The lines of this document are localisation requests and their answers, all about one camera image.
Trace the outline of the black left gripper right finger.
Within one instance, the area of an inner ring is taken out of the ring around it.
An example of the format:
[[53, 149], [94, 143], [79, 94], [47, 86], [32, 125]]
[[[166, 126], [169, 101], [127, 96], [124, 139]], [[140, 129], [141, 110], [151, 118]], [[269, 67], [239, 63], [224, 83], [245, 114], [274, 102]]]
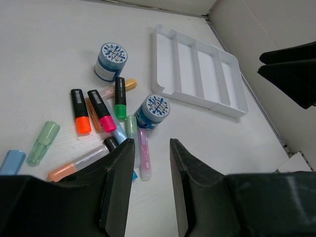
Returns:
[[179, 236], [238, 237], [240, 225], [225, 175], [178, 139], [170, 139], [170, 166]]

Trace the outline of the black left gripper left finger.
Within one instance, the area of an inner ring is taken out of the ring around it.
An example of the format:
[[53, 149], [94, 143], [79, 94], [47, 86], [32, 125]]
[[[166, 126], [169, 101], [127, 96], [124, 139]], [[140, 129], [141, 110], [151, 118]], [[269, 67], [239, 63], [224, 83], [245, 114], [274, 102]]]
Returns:
[[67, 237], [123, 237], [135, 158], [126, 139], [108, 155], [59, 181], [70, 190]]

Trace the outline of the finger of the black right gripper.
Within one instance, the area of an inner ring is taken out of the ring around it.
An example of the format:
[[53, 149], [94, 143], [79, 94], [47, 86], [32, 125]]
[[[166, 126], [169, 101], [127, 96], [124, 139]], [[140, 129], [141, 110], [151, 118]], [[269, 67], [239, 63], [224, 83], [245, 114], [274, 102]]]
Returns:
[[265, 52], [259, 60], [268, 65], [316, 58], [316, 42]]
[[316, 104], [316, 60], [299, 60], [261, 66], [258, 70], [303, 109]]

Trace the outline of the black highlighter blue cap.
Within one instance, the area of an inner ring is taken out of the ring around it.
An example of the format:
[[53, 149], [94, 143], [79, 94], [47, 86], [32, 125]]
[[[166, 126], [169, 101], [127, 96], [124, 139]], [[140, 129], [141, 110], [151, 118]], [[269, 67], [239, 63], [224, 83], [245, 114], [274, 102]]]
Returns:
[[118, 143], [113, 136], [104, 139], [103, 143], [108, 148], [109, 152], [112, 152], [118, 147]]

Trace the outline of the pastel purple marker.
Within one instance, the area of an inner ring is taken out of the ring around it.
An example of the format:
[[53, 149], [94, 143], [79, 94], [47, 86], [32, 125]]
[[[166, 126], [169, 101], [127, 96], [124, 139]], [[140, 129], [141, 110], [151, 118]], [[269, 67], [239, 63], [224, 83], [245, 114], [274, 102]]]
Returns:
[[152, 178], [152, 167], [149, 154], [149, 143], [146, 130], [139, 128], [139, 151], [140, 151], [140, 175], [143, 181], [150, 181]]

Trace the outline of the pastel green long marker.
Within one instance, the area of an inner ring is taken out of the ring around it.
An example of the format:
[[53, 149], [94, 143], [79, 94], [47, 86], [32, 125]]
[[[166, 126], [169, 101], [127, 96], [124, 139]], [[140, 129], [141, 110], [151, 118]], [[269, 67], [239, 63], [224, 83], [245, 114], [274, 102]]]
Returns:
[[138, 139], [138, 128], [135, 116], [127, 116], [125, 122], [125, 129], [128, 138]]

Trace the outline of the black highlighter pink cap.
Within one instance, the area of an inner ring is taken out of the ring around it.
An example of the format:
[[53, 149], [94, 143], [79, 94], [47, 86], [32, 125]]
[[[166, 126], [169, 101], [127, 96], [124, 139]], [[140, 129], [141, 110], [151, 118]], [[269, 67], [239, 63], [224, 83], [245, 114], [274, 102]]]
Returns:
[[117, 126], [99, 92], [97, 90], [90, 90], [87, 94], [88, 106], [92, 114], [98, 118], [103, 130], [107, 133], [115, 131]]

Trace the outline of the black highlighter orange cap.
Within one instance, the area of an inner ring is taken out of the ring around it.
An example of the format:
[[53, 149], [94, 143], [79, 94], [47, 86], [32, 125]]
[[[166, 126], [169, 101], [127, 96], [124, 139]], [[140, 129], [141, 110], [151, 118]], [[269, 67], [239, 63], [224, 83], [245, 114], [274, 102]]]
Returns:
[[77, 133], [89, 134], [91, 132], [91, 125], [82, 90], [72, 89], [71, 99]]

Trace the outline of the black highlighter green cap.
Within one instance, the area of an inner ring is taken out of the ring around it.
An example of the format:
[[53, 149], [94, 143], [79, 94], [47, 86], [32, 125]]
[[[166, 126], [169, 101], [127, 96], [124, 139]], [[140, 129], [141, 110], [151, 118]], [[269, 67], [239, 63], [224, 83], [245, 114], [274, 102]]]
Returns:
[[115, 80], [115, 113], [120, 120], [127, 117], [125, 79], [122, 77], [116, 77]]

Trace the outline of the blue paint jar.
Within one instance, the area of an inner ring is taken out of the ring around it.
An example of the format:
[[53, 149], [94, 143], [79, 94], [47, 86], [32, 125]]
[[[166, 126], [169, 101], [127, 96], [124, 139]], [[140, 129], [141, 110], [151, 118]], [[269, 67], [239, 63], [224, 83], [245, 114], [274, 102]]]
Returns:
[[153, 130], [170, 114], [169, 102], [160, 95], [149, 95], [135, 112], [139, 128]]
[[105, 43], [98, 54], [95, 73], [101, 80], [113, 82], [120, 76], [127, 59], [127, 51], [121, 45], [113, 42]]

